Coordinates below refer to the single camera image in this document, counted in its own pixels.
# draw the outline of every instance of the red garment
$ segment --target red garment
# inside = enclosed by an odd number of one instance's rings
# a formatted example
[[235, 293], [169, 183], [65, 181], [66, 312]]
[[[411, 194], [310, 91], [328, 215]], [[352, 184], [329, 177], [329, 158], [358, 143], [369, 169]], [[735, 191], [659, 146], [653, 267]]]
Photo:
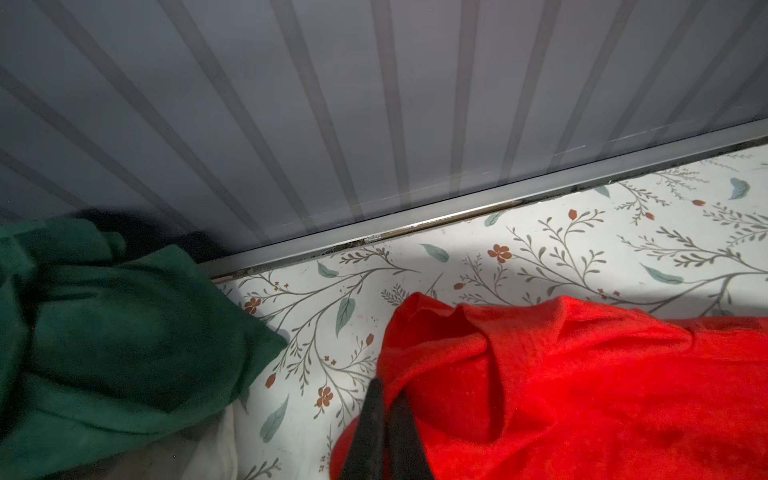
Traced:
[[661, 322], [565, 296], [453, 309], [416, 294], [377, 375], [387, 408], [406, 390], [438, 480], [768, 478], [768, 319]]

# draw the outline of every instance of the small red flower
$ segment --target small red flower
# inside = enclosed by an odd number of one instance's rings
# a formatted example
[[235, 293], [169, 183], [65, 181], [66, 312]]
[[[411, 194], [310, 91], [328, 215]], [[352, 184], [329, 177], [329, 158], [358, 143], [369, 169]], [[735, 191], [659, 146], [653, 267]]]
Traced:
[[327, 386], [325, 389], [323, 387], [320, 387], [317, 390], [317, 395], [319, 395], [320, 398], [317, 399], [317, 403], [315, 405], [322, 407], [322, 406], [329, 406], [331, 404], [331, 400], [333, 399], [333, 393], [331, 392], [331, 387]]
[[493, 246], [493, 250], [488, 251], [488, 255], [498, 260], [499, 263], [504, 263], [512, 258], [512, 254], [509, 253], [509, 247], [500, 247], [498, 243]]
[[252, 296], [250, 300], [248, 300], [245, 304], [245, 311], [253, 315], [256, 313], [256, 307], [261, 305], [261, 298], [256, 298], [255, 296]]

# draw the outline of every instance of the red fabric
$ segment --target red fabric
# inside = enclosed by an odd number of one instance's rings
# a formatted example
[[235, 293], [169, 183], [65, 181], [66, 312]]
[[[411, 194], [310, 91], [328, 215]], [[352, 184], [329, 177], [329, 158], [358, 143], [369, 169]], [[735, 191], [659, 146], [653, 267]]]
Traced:
[[768, 478], [768, 319], [661, 322], [569, 297], [453, 309], [416, 294], [377, 375], [387, 407], [406, 390], [438, 480]]

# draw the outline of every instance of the green garment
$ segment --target green garment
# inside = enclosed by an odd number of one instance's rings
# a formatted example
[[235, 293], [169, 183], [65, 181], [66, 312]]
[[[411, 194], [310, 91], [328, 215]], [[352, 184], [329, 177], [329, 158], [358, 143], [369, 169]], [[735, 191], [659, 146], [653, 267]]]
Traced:
[[125, 452], [216, 414], [286, 341], [177, 247], [121, 263], [86, 220], [0, 227], [0, 478]]

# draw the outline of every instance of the metal frame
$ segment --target metal frame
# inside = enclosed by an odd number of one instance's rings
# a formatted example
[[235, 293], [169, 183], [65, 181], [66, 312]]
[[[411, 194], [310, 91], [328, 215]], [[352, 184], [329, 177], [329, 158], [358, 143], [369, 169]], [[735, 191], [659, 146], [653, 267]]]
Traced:
[[768, 118], [202, 263], [216, 281], [768, 143]]

